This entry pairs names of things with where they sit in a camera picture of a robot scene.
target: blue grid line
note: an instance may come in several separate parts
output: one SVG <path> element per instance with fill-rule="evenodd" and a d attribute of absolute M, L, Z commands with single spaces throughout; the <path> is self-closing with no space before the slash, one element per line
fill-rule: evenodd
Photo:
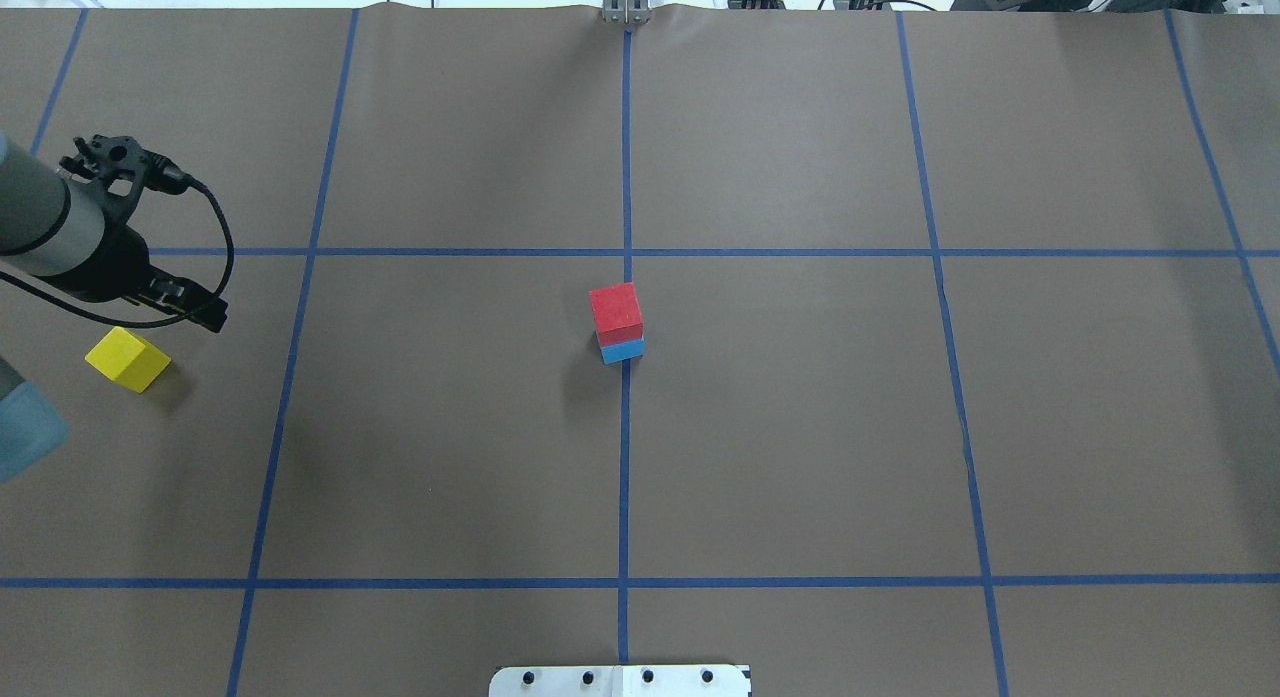
<path fill-rule="evenodd" d="M 631 29 L 622 32 L 622 281 L 631 281 Z M 618 428 L 618 664 L 630 659 L 631 576 L 631 361 L 622 363 Z"/>
<path fill-rule="evenodd" d="M 631 590 L 919 590 L 941 587 L 1121 587 L 1162 584 L 1280 584 L 1280 573 L 1009 574 L 923 577 L 631 577 Z M 155 578 L 8 577 L 0 590 L 314 590 L 314 591 L 498 591 L 617 590 L 613 577 L 516 578 Z"/>
<path fill-rule="evenodd" d="M 1213 160 L 1213 151 L 1208 146 L 1208 137 L 1204 136 L 1204 127 L 1201 123 L 1199 109 L 1196 106 L 1196 95 L 1192 93 L 1192 83 L 1187 77 L 1187 64 L 1183 61 L 1183 47 L 1178 42 L 1178 29 L 1174 27 L 1174 13 L 1165 10 L 1165 28 L 1169 29 L 1169 45 L 1174 50 L 1174 63 L 1178 65 L 1178 79 L 1183 83 L 1183 96 L 1187 97 L 1187 111 L 1192 118 L 1192 127 L 1196 128 L 1196 138 L 1199 141 L 1201 151 L 1204 153 L 1204 162 L 1208 165 L 1208 174 L 1213 179 L 1213 191 L 1217 192 L 1217 205 L 1222 208 L 1222 217 L 1226 219 L 1226 229 L 1231 233 L 1231 243 L 1235 246 L 1235 255 L 1240 260 L 1240 272 L 1244 274 L 1244 284 L 1249 288 L 1249 297 L 1253 301 L 1253 311 L 1258 315 L 1258 324 L 1262 327 L 1262 338 L 1267 341 L 1267 350 L 1271 352 L 1271 368 L 1280 375 L 1280 350 L 1276 349 L 1276 338 L 1271 334 L 1271 320 L 1267 320 L 1267 309 L 1262 306 L 1262 295 L 1258 293 L 1258 284 L 1253 281 L 1253 269 L 1249 267 L 1248 255 L 1244 252 L 1244 240 L 1240 240 L 1240 229 L 1235 224 L 1235 215 L 1231 214 L 1230 201 L 1226 200 L 1226 188 L 1222 185 L 1221 174 Z"/>
<path fill-rule="evenodd" d="M 911 138 L 915 142 L 915 168 L 920 178 L 920 200 L 924 202 L 924 220 L 929 229 L 929 247 L 933 251 L 933 281 L 938 290 L 938 309 L 942 313 L 942 334 L 947 345 L 947 366 L 951 370 L 951 393 L 960 418 L 960 439 L 964 446 L 965 472 L 969 482 L 969 506 L 973 510 L 973 532 L 978 545 L 978 567 L 982 570 L 983 595 L 987 601 L 987 627 L 991 632 L 991 652 L 996 669 L 996 687 L 1000 697 L 1009 697 L 1009 678 L 1005 670 L 1005 647 L 1000 638 L 1000 616 L 996 611 L 996 591 L 991 583 L 991 556 L 987 552 L 987 528 L 982 519 L 982 497 L 978 492 L 978 469 L 973 460 L 973 441 L 969 436 L 969 414 L 965 412 L 964 384 L 960 381 L 960 361 L 956 358 L 955 333 L 951 329 L 951 306 L 947 304 L 946 281 L 942 272 L 942 249 L 933 215 L 933 196 L 929 192 L 929 173 L 924 160 L 924 139 L 920 136 L 920 115 L 915 105 L 915 83 L 911 79 L 911 55 L 906 43 L 906 26 L 902 13 L 895 13 L 899 51 L 902 55 L 902 79 L 906 83 L 906 106 L 911 118 Z"/>
<path fill-rule="evenodd" d="M 54 88 L 49 92 L 49 101 L 45 104 L 45 113 L 40 115 L 40 124 L 36 127 L 36 137 L 31 141 L 31 153 L 36 155 L 40 151 L 41 142 L 45 142 L 45 129 L 49 128 L 49 120 L 54 116 L 54 109 L 58 106 L 58 96 L 63 92 L 63 82 L 67 81 L 67 73 L 72 68 L 72 59 L 76 56 L 76 47 L 79 45 L 79 36 L 84 32 L 84 23 L 88 20 L 88 9 L 81 9 L 79 17 L 76 19 L 76 28 L 72 31 L 72 38 L 67 45 L 67 52 L 63 55 L 63 64 L 58 68 L 58 77 L 54 78 Z"/>
<path fill-rule="evenodd" d="M 236 256 L 461 256 L 461 258 L 931 258 L 929 247 L 236 247 Z M 1235 249 L 1060 249 L 1059 247 L 941 247 L 943 258 L 1235 258 Z M 221 247 L 152 247 L 160 256 L 223 256 Z M 1276 258 L 1280 249 L 1244 249 Z M 630 272 L 623 265 L 623 278 Z"/>
<path fill-rule="evenodd" d="M 342 127 L 342 105 L 347 95 L 347 77 L 351 72 L 351 55 L 356 46 L 356 27 L 360 23 L 360 10 L 351 10 L 347 26 L 347 46 L 342 58 L 342 73 L 338 77 L 338 95 L 334 97 L 333 119 L 329 123 L 329 142 L 325 147 L 324 169 L 320 171 L 320 187 L 316 191 L 315 217 L 311 223 L 311 240 L 307 243 L 306 267 L 302 269 L 302 286 L 298 290 L 298 308 L 293 317 L 293 336 L 289 340 L 289 354 L 284 363 L 284 382 L 280 388 L 280 405 L 275 414 L 275 432 L 271 437 L 271 454 L 266 464 L 266 478 L 262 480 L 262 500 L 257 512 L 257 524 L 253 529 L 253 550 L 248 564 L 248 586 L 244 588 L 244 601 L 241 606 L 239 627 L 236 633 L 236 650 L 232 655 L 230 673 L 227 678 L 227 696 L 236 697 L 239 689 L 239 674 L 244 661 L 244 645 L 248 641 L 248 625 L 253 615 L 256 582 L 262 564 L 262 544 L 266 538 L 268 518 L 271 513 L 271 495 L 275 489 L 275 469 L 280 460 L 280 445 L 284 439 L 284 418 L 289 411 L 289 396 L 293 391 L 293 375 L 297 370 L 298 345 L 302 340 L 302 325 L 306 322 L 307 299 L 311 295 L 311 276 L 315 270 L 316 247 L 320 243 L 320 229 L 324 226 L 324 206 L 329 192 L 329 176 L 333 170 L 333 153 L 338 146 L 338 129 Z"/>

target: gray table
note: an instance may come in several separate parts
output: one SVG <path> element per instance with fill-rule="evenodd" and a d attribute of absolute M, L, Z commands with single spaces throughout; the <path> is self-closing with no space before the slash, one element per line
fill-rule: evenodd
<path fill-rule="evenodd" d="M 131 133 L 244 247 L 141 396 L 0 292 L 73 432 L 0 489 L 0 693 L 1280 692 L 1277 32 L 0 14 L 10 136 Z M 197 196 L 136 224 L 216 276 Z"/>

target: stacked blocks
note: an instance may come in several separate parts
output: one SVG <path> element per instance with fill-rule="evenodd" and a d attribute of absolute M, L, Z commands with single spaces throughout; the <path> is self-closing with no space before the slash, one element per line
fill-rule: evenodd
<path fill-rule="evenodd" d="M 591 290 L 591 315 L 595 318 L 595 339 L 600 343 L 604 364 L 644 354 L 644 320 L 636 301 L 634 283 Z"/>
<path fill-rule="evenodd" d="M 111 382 L 142 393 L 169 366 L 169 356 L 124 327 L 111 327 L 84 356 L 88 364 L 105 373 Z"/>

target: white bracket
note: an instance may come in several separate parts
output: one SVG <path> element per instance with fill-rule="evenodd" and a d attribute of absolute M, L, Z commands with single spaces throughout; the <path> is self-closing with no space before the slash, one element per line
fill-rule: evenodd
<path fill-rule="evenodd" d="M 600 18 L 616 24 L 644 24 L 649 22 L 649 0 L 604 0 Z"/>
<path fill-rule="evenodd" d="M 751 669 L 737 665 L 503 668 L 489 697 L 751 697 Z"/>

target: yellow cube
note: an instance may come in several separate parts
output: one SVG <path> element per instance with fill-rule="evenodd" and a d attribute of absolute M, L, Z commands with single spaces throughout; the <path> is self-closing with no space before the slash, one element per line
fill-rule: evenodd
<path fill-rule="evenodd" d="M 128 329 L 111 327 L 111 331 L 84 356 L 84 361 L 105 373 L 111 382 L 142 393 L 173 359 Z"/>

